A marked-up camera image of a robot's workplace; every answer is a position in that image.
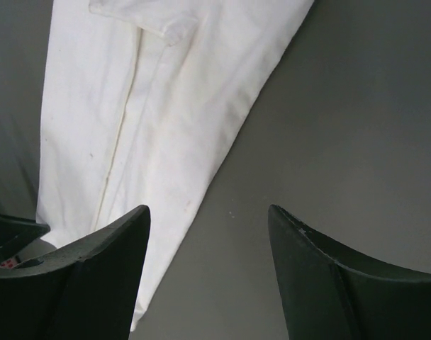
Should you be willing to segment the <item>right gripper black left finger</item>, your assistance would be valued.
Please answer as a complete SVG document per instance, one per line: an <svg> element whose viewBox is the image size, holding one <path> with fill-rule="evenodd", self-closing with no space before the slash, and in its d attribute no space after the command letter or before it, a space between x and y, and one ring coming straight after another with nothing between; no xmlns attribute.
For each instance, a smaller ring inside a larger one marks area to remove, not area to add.
<svg viewBox="0 0 431 340"><path fill-rule="evenodd" d="M0 264L0 339L127 339L150 209L16 266Z"/></svg>

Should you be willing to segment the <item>white t shirt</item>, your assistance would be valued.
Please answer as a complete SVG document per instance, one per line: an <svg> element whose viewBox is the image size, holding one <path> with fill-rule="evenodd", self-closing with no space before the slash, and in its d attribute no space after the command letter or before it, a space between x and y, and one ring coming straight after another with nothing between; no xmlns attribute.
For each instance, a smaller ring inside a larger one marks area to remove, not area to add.
<svg viewBox="0 0 431 340"><path fill-rule="evenodd" d="M139 205L136 327L311 1L55 1L36 219L62 247Z"/></svg>

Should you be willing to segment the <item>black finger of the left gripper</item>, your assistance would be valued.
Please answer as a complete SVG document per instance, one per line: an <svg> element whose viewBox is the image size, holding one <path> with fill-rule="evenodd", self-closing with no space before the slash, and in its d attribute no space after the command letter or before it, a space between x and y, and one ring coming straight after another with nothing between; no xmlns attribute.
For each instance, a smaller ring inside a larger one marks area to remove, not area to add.
<svg viewBox="0 0 431 340"><path fill-rule="evenodd" d="M48 225L0 214L0 264L17 255L48 232L50 232Z"/></svg>

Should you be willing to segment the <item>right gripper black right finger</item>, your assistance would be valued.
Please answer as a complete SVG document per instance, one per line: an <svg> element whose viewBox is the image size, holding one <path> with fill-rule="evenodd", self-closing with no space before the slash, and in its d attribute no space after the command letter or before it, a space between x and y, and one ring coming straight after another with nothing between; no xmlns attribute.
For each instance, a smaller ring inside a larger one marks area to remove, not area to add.
<svg viewBox="0 0 431 340"><path fill-rule="evenodd" d="M290 339L431 339L431 274L367 256L278 205L269 240Z"/></svg>

